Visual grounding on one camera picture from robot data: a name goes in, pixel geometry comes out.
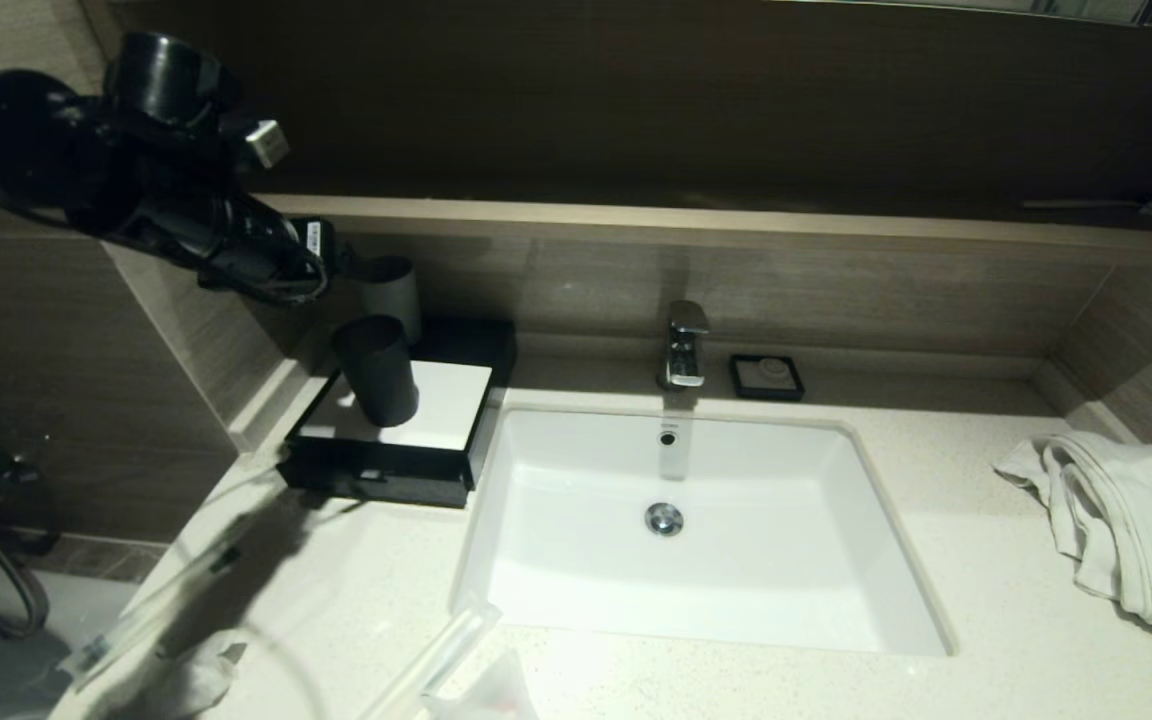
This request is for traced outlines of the black box with white lid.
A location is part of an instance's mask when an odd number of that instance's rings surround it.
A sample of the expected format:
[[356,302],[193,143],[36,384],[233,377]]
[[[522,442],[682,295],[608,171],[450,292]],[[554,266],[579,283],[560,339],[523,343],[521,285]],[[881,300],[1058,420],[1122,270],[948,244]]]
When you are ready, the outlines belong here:
[[320,497],[463,509],[516,359],[513,323],[426,319],[411,353],[412,418],[376,427],[334,370],[285,437],[278,473]]

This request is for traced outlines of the white crumpled towel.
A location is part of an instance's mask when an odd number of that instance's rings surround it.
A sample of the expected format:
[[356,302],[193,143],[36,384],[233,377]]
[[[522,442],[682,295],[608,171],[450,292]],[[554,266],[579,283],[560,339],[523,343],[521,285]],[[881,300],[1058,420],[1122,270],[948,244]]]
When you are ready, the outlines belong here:
[[1152,626],[1152,445],[1070,430],[1024,439],[993,469],[1046,509],[1076,588]]

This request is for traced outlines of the crumpled white wrapper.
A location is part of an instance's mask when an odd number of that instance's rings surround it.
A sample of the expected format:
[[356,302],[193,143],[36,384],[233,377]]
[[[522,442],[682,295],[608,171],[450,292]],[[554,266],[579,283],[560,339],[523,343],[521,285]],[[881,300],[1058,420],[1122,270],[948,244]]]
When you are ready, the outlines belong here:
[[212,634],[180,655],[147,692],[150,720],[196,720],[223,702],[247,646],[247,632],[230,629]]

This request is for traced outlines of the wooden wall shelf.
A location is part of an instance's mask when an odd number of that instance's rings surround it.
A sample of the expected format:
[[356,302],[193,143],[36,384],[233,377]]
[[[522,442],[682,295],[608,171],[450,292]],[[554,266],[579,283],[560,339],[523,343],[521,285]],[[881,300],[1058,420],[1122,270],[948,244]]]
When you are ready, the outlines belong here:
[[287,215],[321,217],[335,223],[338,232],[355,234],[704,249],[929,252],[1152,266],[1152,232],[1096,225],[296,194],[268,194],[264,200]]

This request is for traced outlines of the black cup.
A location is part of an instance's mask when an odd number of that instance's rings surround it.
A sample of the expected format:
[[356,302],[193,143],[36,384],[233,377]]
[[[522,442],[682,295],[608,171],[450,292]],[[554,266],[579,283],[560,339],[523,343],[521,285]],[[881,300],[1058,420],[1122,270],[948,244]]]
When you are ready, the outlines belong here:
[[361,316],[334,329],[329,343],[361,414],[372,425],[399,427],[415,418],[419,388],[401,320],[388,314]]

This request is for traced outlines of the grey cup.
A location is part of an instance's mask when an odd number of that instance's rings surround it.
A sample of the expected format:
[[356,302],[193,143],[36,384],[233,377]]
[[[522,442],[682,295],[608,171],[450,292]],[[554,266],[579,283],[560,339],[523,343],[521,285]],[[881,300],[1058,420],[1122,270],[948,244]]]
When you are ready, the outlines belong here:
[[355,268],[355,283],[366,314],[392,316],[402,324],[407,344],[420,341],[419,288],[410,259],[397,255],[365,258]]

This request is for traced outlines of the white sachet with red print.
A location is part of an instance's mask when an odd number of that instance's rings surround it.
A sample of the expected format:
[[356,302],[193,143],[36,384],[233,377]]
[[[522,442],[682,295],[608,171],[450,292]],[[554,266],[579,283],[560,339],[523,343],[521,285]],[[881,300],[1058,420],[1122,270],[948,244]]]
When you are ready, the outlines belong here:
[[540,720],[513,650],[500,655],[465,694],[453,700],[424,694],[420,703],[430,720]]

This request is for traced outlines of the clear plastic tube package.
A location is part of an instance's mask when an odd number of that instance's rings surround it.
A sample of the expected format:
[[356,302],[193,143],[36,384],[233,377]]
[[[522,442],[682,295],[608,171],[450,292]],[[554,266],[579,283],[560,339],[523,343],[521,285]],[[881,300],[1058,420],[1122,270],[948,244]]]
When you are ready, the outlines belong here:
[[429,700],[494,629],[500,611],[471,596],[357,720],[419,720]]

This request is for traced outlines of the black square soap dish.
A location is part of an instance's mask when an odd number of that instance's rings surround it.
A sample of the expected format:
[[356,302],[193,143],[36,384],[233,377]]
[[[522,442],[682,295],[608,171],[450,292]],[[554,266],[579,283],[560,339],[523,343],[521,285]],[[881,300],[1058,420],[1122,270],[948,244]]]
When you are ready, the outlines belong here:
[[[791,367],[791,373],[794,373],[794,379],[797,382],[796,389],[755,389],[749,388],[742,382],[742,365],[750,363],[750,361],[758,361],[760,357],[778,357],[778,359],[786,361]],[[735,354],[730,357],[730,373],[732,373],[732,386],[733,392],[736,393],[737,397],[746,397],[746,400],[758,400],[758,401],[771,401],[771,402],[799,402],[803,400],[806,393],[805,384],[797,372],[797,367],[791,361],[791,357],[782,356],[771,356],[771,355],[751,355],[751,354]]]

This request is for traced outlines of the white rectangular sink basin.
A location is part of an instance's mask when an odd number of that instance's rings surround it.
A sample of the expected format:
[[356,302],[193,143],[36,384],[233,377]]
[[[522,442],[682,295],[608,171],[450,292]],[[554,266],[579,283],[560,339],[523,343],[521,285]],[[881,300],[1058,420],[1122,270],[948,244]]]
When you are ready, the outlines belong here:
[[[649,532],[650,505],[685,528]],[[450,596],[509,626],[952,655],[850,429],[511,409]]]

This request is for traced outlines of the chrome faucet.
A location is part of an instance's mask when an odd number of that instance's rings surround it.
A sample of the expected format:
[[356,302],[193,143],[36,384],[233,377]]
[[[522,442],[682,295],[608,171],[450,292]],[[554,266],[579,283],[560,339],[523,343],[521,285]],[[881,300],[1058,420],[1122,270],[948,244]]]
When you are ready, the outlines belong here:
[[667,392],[700,388],[705,384],[702,340],[710,332],[708,316],[694,301],[673,301],[666,314],[666,350],[658,376]]

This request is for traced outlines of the toothbrush in long clear package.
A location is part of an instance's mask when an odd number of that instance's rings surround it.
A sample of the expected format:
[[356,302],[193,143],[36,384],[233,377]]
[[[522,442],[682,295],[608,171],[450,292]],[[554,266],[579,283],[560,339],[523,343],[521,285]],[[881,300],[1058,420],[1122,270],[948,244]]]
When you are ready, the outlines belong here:
[[214,541],[196,553],[168,583],[157,588],[143,600],[132,602],[109,629],[65,657],[58,669],[69,676],[70,691],[81,694],[120,657],[147,638],[147,635],[159,632],[168,626],[189,602],[194,602],[196,597],[238,564],[241,543],[259,524],[262,515],[268,514],[270,507],[276,503],[276,497],[262,498],[252,509],[234,516]]

